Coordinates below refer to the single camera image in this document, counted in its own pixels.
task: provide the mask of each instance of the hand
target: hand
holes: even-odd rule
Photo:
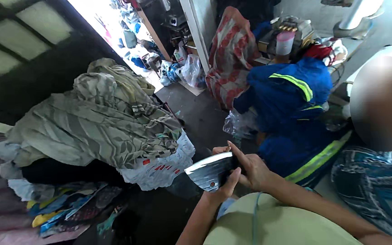
[[[215,204],[219,204],[226,201],[226,199],[232,196],[234,192],[234,188],[238,183],[238,180],[241,176],[241,168],[236,168],[232,174],[228,177],[226,183],[220,187],[216,192],[207,192],[203,193],[210,201],[214,202]]]
[[[231,150],[230,146],[227,147],[215,147],[213,148],[213,155],[217,155],[224,152],[229,152]]]
[[[245,155],[232,142],[228,141],[228,144],[232,153],[246,170],[246,176],[240,176],[240,183],[256,191],[264,191],[264,187],[268,185],[271,179],[279,178],[279,175],[270,171],[257,154]]]

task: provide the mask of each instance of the reflective stripe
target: reflective stripe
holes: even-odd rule
[[[292,83],[294,83],[296,86],[298,86],[300,89],[303,90],[307,102],[309,102],[313,97],[312,90],[309,88],[308,84],[302,80],[298,80],[290,75],[281,75],[277,73],[273,73],[271,76],[269,76],[269,78],[283,78],[288,81],[291,81]]]
[[[311,110],[311,109],[316,109],[316,108],[320,108],[320,109],[323,110],[323,107],[321,107],[321,106],[319,106],[319,105],[316,105],[316,106],[309,107],[309,108],[307,108],[307,109],[303,109],[302,111]]]
[[[285,179],[297,183],[310,176],[319,167],[323,166],[331,157],[333,157],[343,145],[349,140],[352,131],[347,132],[340,140],[334,140],[322,152],[313,157],[307,164],[303,165],[296,172],[288,175]]]

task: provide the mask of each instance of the yellow cloth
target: yellow cloth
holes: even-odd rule
[[[43,223],[47,222],[49,219],[57,215],[58,213],[62,212],[63,210],[57,211],[57,212],[52,212],[51,214],[39,214],[34,218],[33,223],[31,226],[37,227],[42,225]]]
[[[313,212],[283,206],[269,194],[248,194],[233,203],[215,223],[205,245],[251,245],[253,229],[258,245],[361,245],[347,231]]]
[[[61,190],[60,190],[60,194],[59,194],[58,196],[53,197],[53,198],[51,198],[51,199],[49,199],[49,200],[47,200],[47,201],[41,202],[41,203],[40,203],[40,206],[39,206],[40,209],[46,207],[47,205],[49,205],[49,204],[52,203],[53,201],[57,200],[57,198],[61,197],[64,193],[66,193],[66,192],[68,192],[68,191],[71,191],[71,190],[72,190],[72,189],[68,189],[68,188],[63,188],[63,189],[61,189]]]
[[[34,204],[36,204],[36,203],[37,203],[36,201],[28,201],[28,203],[27,203],[27,209],[32,208],[32,207],[34,206]]]
[[[72,189],[69,189],[69,188],[61,188],[61,189],[59,190],[60,194],[59,194],[58,196],[53,197],[53,198],[51,198],[51,199],[49,199],[49,200],[46,200],[46,201],[44,201],[44,202],[39,203],[39,204],[40,204],[39,208],[42,209],[42,208],[46,207],[47,205],[49,205],[49,204],[52,203],[53,201],[57,200],[57,198],[61,197],[64,193],[66,193],[66,192],[68,192],[68,191],[72,191]],[[36,203],[38,203],[38,202],[36,202],[36,201],[28,201],[28,203],[27,203],[27,209],[32,208]]]

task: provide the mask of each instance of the cleaver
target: cleaver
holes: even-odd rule
[[[200,160],[184,171],[199,187],[205,191],[215,192],[225,184],[230,171],[237,167],[241,167],[244,174],[244,168],[237,157],[232,152],[224,152]]]

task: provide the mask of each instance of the red patterned cloth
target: red patterned cloth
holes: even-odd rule
[[[249,21],[227,7],[213,39],[206,76],[209,91],[223,107],[232,109],[234,98],[248,87],[249,62],[260,56]]]

